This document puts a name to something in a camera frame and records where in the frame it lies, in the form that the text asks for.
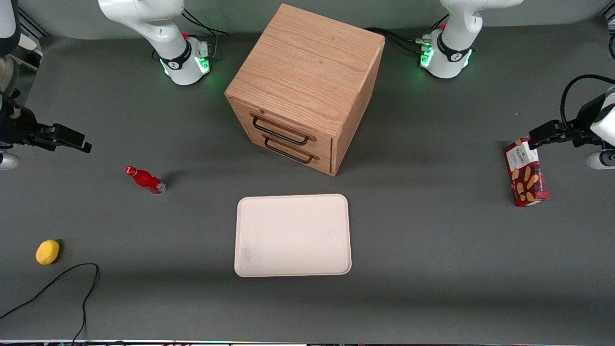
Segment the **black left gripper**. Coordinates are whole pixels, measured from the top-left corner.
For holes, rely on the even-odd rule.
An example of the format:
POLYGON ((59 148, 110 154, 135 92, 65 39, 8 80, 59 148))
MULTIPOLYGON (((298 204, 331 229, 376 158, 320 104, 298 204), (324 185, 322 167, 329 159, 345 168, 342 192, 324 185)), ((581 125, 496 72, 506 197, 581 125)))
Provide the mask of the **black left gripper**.
POLYGON ((583 105, 575 119, 575 129, 566 131, 566 125, 560 120, 550 120, 529 131, 529 148, 534 150, 547 144, 559 143, 569 138, 574 146, 601 145, 601 136, 591 130, 591 125, 601 121, 606 112, 603 111, 606 93, 583 105))

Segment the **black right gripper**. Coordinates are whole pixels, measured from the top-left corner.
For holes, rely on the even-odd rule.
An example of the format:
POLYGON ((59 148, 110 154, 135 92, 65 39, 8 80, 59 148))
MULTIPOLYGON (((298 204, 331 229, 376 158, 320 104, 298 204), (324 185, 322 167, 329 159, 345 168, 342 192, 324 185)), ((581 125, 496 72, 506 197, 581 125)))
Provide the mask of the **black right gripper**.
POLYGON ((92 149, 84 134, 61 124, 42 125, 37 131, 37 119, 33 112, 29 108, 20 107, 4 92, 1 93, 0 142, 2 147, 13 147, 15 144, 31 147, 64 146, 86 154, 92 149))

